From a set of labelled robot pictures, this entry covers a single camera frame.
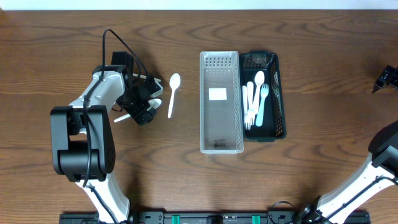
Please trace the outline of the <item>white fork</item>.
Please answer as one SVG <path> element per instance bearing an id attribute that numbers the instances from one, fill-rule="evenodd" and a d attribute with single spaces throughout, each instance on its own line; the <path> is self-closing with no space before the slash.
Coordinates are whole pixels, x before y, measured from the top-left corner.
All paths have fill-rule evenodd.
<path id="1" fill-rule="evenodd" d="M 243 110 L 244 110 L 244 125 L 245 130 L 250 130 L 251 124 L 248 118 L 248 89 L 247 86 L 242 86 L 242 94 L 243 94 Z"/>
<path id="2" fill-rule="evenodd" d="M 258 109 L 258 113 L 256 116 L 256 122 L 255 122 L 257 127 L 261 127 L 263 124 L 265 100 L 269 94 L 268 84 L 265 83 L 262 85 L 260 94 L 261 94 L 261 99 L 260 99 L 259 109 Z"/>

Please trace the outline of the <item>white spoon group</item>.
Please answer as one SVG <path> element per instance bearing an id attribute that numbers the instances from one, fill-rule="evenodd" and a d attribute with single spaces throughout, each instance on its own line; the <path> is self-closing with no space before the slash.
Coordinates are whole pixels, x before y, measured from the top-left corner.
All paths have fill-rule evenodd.
<path id="1" fill-rule="evenodd" d="M 258 114 L 260 91 L 261 91 L 261 86 L 264 83 L 264 81 L 265 81 L 265 74 L 263 71 L 260 70 L 256 73 L 256 76 L 254 77 L 256 89 L 255 89 L 254 99 L 253 99 L 253 108 L 254 108 L 255 114 Z"/>

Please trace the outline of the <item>white fork tines down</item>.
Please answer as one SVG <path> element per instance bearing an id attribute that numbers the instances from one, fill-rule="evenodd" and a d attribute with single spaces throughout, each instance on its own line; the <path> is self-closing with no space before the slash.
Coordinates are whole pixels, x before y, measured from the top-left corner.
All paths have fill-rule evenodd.
<path id="1" fill-rule="evenodd" d="M 247 82 L 247 94 L 248 94 L 248 121 L 249 126 L 248 129 L 254 124 L 255 120 L 255 112 L 254 112 L 254 105 L 253 105 L 253 94 L 254 94 L 254 84 L 253 82 Z"/>

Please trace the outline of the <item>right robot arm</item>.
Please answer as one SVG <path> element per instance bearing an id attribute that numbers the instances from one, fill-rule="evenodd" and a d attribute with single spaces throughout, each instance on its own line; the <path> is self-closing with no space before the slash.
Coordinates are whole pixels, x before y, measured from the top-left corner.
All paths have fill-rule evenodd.
<path id="1" fill-rule="evenodd" d="M 382 128 L 361 167 L 338 188 L 318 197 L 294 223 L 344 223 L 364 202 L 397 185 L 397 121 Z"/>

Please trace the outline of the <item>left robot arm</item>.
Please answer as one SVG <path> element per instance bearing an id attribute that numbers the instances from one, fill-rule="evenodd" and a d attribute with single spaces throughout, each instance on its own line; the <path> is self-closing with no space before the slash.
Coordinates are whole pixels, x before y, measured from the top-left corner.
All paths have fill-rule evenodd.
<path id="1" fill-rule="evenodd" d="M 139 223 L 113 172 L 116 150 L 109 112 L 119 105 L 137 124 L 153 120 L 150 104 L 162 93 L 152 75 L 140 81 L 138 61 L 127 52 L 113 52 L 109 65 L 99 65 L 86 90 L 68 106 L 50 112 L 53 168 L 82 188 L 96 213 L 61 214 L 60 223 Z"/>

